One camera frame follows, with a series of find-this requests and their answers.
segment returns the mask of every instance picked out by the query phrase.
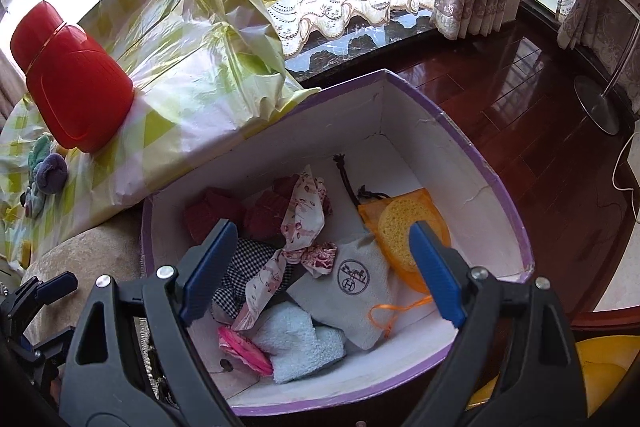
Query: blue gripper pad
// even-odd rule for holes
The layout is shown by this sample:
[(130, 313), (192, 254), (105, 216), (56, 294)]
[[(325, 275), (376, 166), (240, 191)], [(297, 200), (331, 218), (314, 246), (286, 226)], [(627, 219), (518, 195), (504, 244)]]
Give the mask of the blue gripper pad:
[(78, 289), (78, 279), (69, 271), (62, 272), (38, 286), (36, 289), (36, 302), (38, 304), (51, 304), (65, 295)]
[(236, 253), (238, 229), (233, 222), (221, 219), (201, 245), (191, 247), (178, 264), (176, 283), (182, 286), (180, 318), (188, 327), (204, 316), (211, 306), (214, 291)]
[(453, 249), (444, 247), (425, 221), (414, 223), (409, 229), (409, 249), (440, 315), (451, 321), (456, 328), (460, 328), (466, 320), (460, 285), (440, 253), (444, 253), (445, 249)]

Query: hardwood floor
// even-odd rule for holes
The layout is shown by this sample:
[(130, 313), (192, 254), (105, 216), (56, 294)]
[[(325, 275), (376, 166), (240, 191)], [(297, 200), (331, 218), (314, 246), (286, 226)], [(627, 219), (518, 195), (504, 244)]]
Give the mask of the hardwood floor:
[[(631, 129), (624, 124), (617, 136), (607, 136), (585, 115), (573, 86), (583, 71), (571, 56), (517, 22), (488, 38), (440, 39), (433, 46), (380, 55), (350, 72), (353, 78), (391, 69), (458, 124), (507, 187), (529, 234), (536, 275), (550, 279), (570, 317), (593, 310), (633, 227), (628, 200), (611, 185), (614, 162)], [(339, 77), (333, 83), (347, 80)], [(501, 324), (481, 380), (495, 376), (507, 334)], [(360, 403), (243, 421), (350, 427), (364, 420), (367, 427), (396, 426), (431, 378), (433, 371)]]

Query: plastic bag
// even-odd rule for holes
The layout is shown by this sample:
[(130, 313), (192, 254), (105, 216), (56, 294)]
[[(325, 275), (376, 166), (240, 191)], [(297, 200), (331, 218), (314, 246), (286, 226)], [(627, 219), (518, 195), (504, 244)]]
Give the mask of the plastic bag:
[(0, 135), (0, 253), (30, 240), (37, 259), (138, 203), (281, 118), (317, 89), (284, 67), (266, 3), (275, 0), (102, 0), (79, 25), (133, 80), (136, 97), (114, 138), (66, 157), (69, 176), (35, 220), (20, 194), (27, 154), (47, 129), (26, 95)]

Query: red thermos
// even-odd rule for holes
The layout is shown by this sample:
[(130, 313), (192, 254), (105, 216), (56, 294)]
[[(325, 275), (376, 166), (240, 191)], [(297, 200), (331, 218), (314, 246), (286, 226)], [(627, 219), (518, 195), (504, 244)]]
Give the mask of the red thermos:
[(10, 47), (60, 145), (83, 152), (106, 145), (127, 116), (134, 91), (101, 45), (41, 1), (16, 26)]

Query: pink floral cloth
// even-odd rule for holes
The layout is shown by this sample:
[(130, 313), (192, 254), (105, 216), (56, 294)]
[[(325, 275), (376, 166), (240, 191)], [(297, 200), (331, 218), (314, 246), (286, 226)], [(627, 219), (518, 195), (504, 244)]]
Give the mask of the pink floral cloth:
[(248, 330), (280, 287), (286, 264), (302, 263), (316, 279), (331, 273), (337, 248), (332, 243), (313, 246), (324, 227), (322, 203), (328, 200), (322, 178), (313, 178), (307, 165), (293, 188), (280, 227), (286, 245), (277, 250), (264, 268), (246, 285), (246, 302), (232, 324), (235, 331)]
[(333, 243), (323, 243), (322, 245), (311, 245), (311, 247), (285, 252), (284, 257), (289, 264), (302, 263), (302, 266), (317, 279), (321, 275), (329, 275), (334, 268), (335, 254), (338, 248)]
[(218, 328), (218, 345), (222, 351), (242, 360), (259, 375), (269, 377), (273, 374), (273, 366), (267, 356), (254, 343), (226, 326)]

